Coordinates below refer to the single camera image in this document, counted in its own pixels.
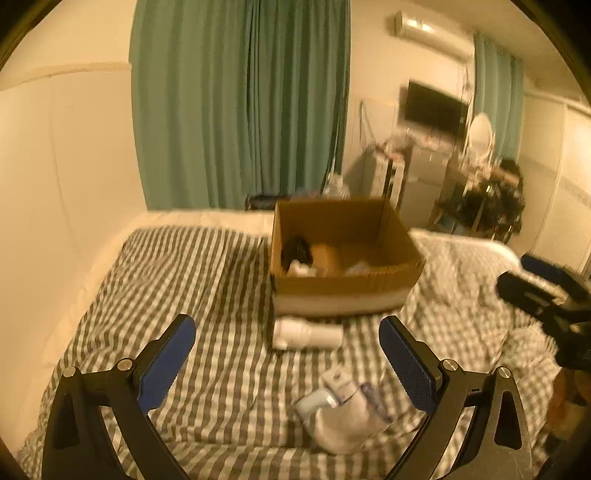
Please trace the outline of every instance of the teal curtain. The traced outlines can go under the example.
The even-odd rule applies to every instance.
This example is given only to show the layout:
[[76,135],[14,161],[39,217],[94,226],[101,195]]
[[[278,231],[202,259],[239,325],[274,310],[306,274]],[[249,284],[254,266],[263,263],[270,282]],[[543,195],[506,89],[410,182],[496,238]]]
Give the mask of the teal curtain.
[[476,96],[474,114],[488,115],[496,153],[517,157],[523,107],[523,63],[480,32],[474,36]]
[[131,37],[150,209],[242,208],[340,170],[348,0],[139,0]]

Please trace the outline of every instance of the gray striped bedsheet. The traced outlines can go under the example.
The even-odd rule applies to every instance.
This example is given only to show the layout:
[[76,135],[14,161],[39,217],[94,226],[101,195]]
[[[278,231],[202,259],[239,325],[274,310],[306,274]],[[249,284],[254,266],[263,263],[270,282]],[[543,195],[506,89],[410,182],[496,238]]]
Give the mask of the gray striped bedsheet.
[[[531,440],[539,442],[558,371],[555,346],[532,318],[496,297],[495,280],[509,262],[488,249],[437,236],[416,241],[427,265],[401,320],[439,358],[454,358],[464,369],[510,367]],[[385,314],[338,320],[345,340],[336,351],[274,351],[268,257],[267,238],[229,230],[169,226],[135,231],[43,395],[38,427],[18,455],[30,477],[41,478],[44,431],[65,367],[108,369],[120,358],[136,356],[177,313],[187,313],[197,324],[196,344],[164,404],[150,417],[191,478],[383,478],[423,419],[379,347],[378,325]],[[358,382],[376,385],[394,418],[385,433],[349,456],[320,450],[293,412],[294,403],[317,388],[320,374],[336,363],[346,365]],[[471,415],[466,409],[435,477],[449,471]],[[103,416],[126,472],[137,477],[112,412],[105,408]],[[539,468],[541,448],[534,458]]]

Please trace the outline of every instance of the white cylindrical object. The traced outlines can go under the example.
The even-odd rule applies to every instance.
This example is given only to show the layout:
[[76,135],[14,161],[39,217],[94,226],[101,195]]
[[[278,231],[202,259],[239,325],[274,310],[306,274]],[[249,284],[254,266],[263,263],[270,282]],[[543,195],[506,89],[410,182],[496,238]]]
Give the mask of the white cylindrical object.
[[303,348],[335,349],[343,343],[342,325],[308,322],[297,317],[275,320],[273,348],[292,350]]

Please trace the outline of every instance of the black object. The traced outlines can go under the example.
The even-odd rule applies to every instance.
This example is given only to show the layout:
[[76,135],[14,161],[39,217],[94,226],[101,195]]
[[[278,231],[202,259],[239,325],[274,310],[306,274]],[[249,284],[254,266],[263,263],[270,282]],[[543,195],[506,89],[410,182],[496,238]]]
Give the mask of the black object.
[[275,210],[279,200],[289,200],[289,195],[249,195],[244,201],[245,210]]
[[463,138],[466,132],[468,105],[417,82],[408,82],[404,119],[440,133]]
[[431,478],[464,407],[476,410],[445,478],[532,478],[525,414],[508,368],[484,374],[439,361],[395,316],[382,320],[379,342],[415,407],[429,414],[387,480]]
[[82,374],[69,367],[57,387],[43,448],[43,480],[128,480],[99,406],[111,407],[146,480],[188,480],[147,417],[164,399],[195,342],[196,327],[178,315],[135,360]]
[[[556,341],[556,361],[561,367],[591,373],[589,285],[576,272],[531,255],[524,255],[521,264],[525,270],[560,286],[569,298],[563,301],[511,272],[505,272],[498,278],[496,290],[499,297],[542,323],[544,332]],[[579,396],[575,400],[581,403],[582,398]],[[551,455],[540,470],[538,480],[588,478],[591,468],[591,406],[587,406],[584,417],[568,440],[559,442],[552,438],[546,443],[546,448]]]
[[561,367],[591,373],[591,291],[583,277],[568,268],[524,255],[522,266],[560,286],[569,298],[562,302],[555,295],[511,272],[503,273],[496,290],[503,300],[535,317],[544,333],[556,340],[556,361]]
[[284,271],[287,272],[290,269],[291,262],[294,260],[308,266],[311,266],[314,261],[310,244],[302,236],[290,238],[281,250],[281,268]]

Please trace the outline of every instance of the white wall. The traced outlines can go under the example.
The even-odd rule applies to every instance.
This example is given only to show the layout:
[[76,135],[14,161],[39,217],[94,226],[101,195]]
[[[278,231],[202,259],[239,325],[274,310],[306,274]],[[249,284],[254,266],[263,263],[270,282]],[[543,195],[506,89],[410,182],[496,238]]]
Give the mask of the white wall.
[[126,63],[137,0],[62,0],[16,47],[2,86],[55,66]]
[[0,435],[18,448],[31,371],[106,243],[145,211],[131,70],[0,92]]
[[0,436],[34,428],[49,334],[145,211],[131,115],[137,0],[62,0],[0,72]]
[[521,133],[526,205],[509,246],[582,271],[591,250],[591,110],[530,91]]
[[388,20],[402,10],[471,39],[460,26],[441,14],[403,0],[351,1],[351,64],[347,132],[343,171],[361,153],[359,101],[371,110],[376,136],[388,136],[398,119],[401,87],[408,81],[431,85],[460,98],[464,65],[419,43],[394,37]]

